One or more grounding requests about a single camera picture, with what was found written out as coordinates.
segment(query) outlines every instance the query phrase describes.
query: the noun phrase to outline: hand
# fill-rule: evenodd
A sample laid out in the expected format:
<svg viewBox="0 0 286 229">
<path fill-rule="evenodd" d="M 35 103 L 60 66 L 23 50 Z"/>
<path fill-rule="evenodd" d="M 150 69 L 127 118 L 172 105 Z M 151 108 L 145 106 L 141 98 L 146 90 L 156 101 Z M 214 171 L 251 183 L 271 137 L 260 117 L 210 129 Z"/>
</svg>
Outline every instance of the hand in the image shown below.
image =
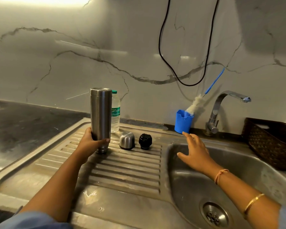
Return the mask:
<svg viewBox="0 0 286 229">
<path fill-rule="evenodd" d="M 92 139 L 91 133 L 91 127 L 88 127 L 85 130 L 85 134 L 80 140 L 76 150 L 73 152 L 80 158 L 83 164 L 87 162 L 88 157 L 90 157 L 98 149 L 99 146 L 103 144 L 109 144 L 110 142 L 109 138 L 95 141 Z"/>
<path fill-rule="evenodd" d="M 209 151 L 201 139 L 195 134 L 182 133 L 188 143 L 188 156 L 183 153 L 177 153 L 177 156 L 192 169 L 203 174 L 208 173 L 212 168 L 214 160 L 210 157 Z"/>
</svg>

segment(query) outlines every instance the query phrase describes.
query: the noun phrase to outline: chrome faucet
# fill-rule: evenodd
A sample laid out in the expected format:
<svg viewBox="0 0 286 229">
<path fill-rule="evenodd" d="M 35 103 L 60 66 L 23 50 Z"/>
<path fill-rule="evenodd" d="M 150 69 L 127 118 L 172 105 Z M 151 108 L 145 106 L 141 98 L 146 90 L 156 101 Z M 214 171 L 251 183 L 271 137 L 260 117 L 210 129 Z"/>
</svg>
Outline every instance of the chrome faucet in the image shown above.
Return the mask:
<svg viewBox="0 0 286 229">
<path fill-rule="evenodd" d="M 244 96 L 242 94 L 236 93 L 236 92 L 231 92 L 231 91 L 224 91 L 222 92 L 216 99 L 215 104 L 213 106 L 213 110 L 210 116 L 210 119 L 208 122 L 206 122 L 206 135 L 211 135 L 218 133 L 218 122 L 216 121 L 217 115 L 218 115 L 218 111 L 221 105 L 222 100 L 226 97 L 226 96 L 232 96 L 236 99 L 239 99 L 241 102 L 244 103 L 248 103 L 251 102 L 250 97 L 248 96 Z"/>
</svg>

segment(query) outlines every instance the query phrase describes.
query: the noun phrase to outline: kitchen sink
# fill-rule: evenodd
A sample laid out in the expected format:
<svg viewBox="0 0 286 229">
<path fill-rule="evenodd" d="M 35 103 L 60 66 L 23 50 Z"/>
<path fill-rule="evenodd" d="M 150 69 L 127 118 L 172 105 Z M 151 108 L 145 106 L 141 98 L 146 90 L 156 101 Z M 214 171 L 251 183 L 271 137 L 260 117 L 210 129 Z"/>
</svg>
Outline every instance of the kitchen sink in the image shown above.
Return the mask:
<svg viewBox="0 0 286 229">
<path fill-rule="evenodd" d="M 76 149 L 90 119 L 84 118 L 0 171 L 0 209 L 16 212 Z M 132 150 L 119 147 L 131 131 Z M 142 150 L 141 134 L 153 144 Z M 243 143 L 204 139 L 213 159 L 269 197 L 286 205 L 286 177 L 260 161 Z M 212 229 L 250 228 L 229 198 L 206 176 L 176 155 L 188 153 L 176 132 L 121 124 L 106 155 L 93 154 L 79 173 L 70 222 L 74 228 Z"/>
<path fill-rule="evenodd" d="M 222 167 L 286 206 L 286 178 L 252 154 L 208 147 L 210 156 Z M 177 153 L 188 155 L 186 144 L 169 149 L 168 173 L 171 193 L 179 211 L 199 228 L 250 229 L 232 201 L 213 180 L 184 164 Z"/>
</svg>

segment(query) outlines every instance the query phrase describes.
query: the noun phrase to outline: bottle label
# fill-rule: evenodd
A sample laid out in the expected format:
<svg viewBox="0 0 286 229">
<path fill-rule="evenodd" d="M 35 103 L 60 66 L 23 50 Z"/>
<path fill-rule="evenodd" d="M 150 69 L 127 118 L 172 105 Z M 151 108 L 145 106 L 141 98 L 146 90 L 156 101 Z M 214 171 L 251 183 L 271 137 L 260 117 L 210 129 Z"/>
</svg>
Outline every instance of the bottle label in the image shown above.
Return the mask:
<svg viewBox="0 0 286 229">
<path fill-rule="evenodd" d="M 120 115 L 120 107 L 111 109 L 111 116 L 117 117 Z"/>
</svg>

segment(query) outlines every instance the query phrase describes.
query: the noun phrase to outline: sink drain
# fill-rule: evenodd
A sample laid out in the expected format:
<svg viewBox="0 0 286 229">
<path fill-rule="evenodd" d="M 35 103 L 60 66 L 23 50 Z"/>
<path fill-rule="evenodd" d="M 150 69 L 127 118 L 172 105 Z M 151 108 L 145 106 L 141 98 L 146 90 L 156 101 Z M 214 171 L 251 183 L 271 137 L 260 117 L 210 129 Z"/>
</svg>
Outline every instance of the sink drain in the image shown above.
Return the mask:
<svg viewBox="0 0 286 229">
<path fill-rule="evenodd" d="M 225 210 L 218 204 L 213 202 L 206 202 L 200 209 L 203 218 L 212 226 L 228 227 L 229 217 Z"/>
</svg>

